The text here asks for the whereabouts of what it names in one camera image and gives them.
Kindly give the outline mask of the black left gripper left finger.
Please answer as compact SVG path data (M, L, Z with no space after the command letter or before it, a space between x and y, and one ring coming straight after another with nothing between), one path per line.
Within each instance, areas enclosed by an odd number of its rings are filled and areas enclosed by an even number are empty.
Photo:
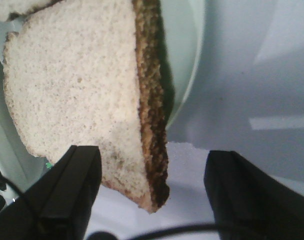
M101 184L97 146L71 146L0 213L0 240L81 240Z

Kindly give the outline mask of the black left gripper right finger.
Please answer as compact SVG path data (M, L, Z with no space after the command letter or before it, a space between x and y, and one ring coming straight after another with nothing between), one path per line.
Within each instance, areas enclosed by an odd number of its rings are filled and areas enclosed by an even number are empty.
M304 240L304 196L237 152L209 152L204 187L216 223L246 227L267 240Z

